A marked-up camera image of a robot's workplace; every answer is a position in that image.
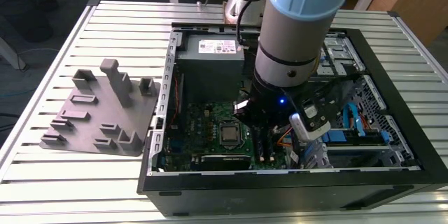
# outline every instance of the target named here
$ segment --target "side panel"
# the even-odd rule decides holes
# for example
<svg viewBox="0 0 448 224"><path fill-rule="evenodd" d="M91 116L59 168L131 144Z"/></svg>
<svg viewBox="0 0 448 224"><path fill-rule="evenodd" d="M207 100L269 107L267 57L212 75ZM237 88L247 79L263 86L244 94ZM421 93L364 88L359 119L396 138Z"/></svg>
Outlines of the side panel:
<svg viewBox="0 0 448 224"><path fill-rule="evenodd" d="M229 215L371 209L423 187L368 185L153 191L147 196L165 216Z"/></svg>

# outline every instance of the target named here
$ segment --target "metal case frame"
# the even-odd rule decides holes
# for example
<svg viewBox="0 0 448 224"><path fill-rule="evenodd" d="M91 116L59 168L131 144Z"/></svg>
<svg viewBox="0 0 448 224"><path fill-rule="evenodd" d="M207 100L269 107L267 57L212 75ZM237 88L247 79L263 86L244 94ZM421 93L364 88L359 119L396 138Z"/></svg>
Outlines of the metal case frame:
<svg viewBox="0 0 448 224"><path fill-rule="evenodd" d="M232 31L227 25L185 24L201 33ZM448 185L448 170L387 75L376 55L356 29L331 29L347 34L367 67L421 170L359 172L240 173L213 176L152 176L151 150L161 149L171 72L180 46L173 30L167 53L164 83L157 106L159 127L147 141L137 193L147 195L167 216L247 214L257 212L357 210L375 208L419 191Z"/></svg>

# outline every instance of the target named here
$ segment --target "gray plastic tray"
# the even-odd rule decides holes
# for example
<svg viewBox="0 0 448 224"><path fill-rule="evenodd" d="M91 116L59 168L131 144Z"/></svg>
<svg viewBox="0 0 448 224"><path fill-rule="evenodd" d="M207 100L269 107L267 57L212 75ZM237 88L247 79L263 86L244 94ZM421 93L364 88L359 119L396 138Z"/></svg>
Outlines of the gray plastic tray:
<svg viewBox="0 0 448 224"><path fill-rule="evenodd" d="M160 84L151 78L131 81L117 67L117 60L103 60L107 77L77 70L75 88L41 137L41 148L140 155Z"/></svg>

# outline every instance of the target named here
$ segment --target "motherboard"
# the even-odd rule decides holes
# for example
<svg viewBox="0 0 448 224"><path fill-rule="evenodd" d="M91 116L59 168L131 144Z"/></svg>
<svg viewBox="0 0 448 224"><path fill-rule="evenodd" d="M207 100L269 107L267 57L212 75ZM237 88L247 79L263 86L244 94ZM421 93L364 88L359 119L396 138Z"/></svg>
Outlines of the motherboard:
<svg viewBox="0 0 448 224"><path fill-rule="evenodd" d="M283 148L260 139L272 135L245 126L232 111L233 104L225 102L187 105L184 137L169 139L168 171L285 168Z"/></svg>

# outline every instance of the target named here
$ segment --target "floor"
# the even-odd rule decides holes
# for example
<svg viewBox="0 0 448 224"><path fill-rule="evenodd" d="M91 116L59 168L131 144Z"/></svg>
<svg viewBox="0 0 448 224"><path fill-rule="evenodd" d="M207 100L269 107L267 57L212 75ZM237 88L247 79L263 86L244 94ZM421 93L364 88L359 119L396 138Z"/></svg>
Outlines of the floor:
<svg viewBox="0 0 448 224"><path fill-rule="evenodd" d="M27 103L32 97L33 90L37 87L47 69L63 46L65 38L72 30L73 24L83 12L88 0L57 0L60 8L47 17L53 28L53 36L41 43L29 43L24 41L16 33L8 22L0 16L0 36L13 46L20 54L21 59L28 64L27 72L13 70L8 63L0 58L0 113L20 115ZM168 2L169 0L115 0L115 1L145 1L145 2ZM196 3L200 0L180 0L181 3ZM219 4L224 0L209 0L211 3ZM448 69L448 31L440 35L437 40L429 46L429 51L439 59L443 67ZM3 125L13 124L16 118L0 116L0 146L9 134L9 128Z"/></svg>

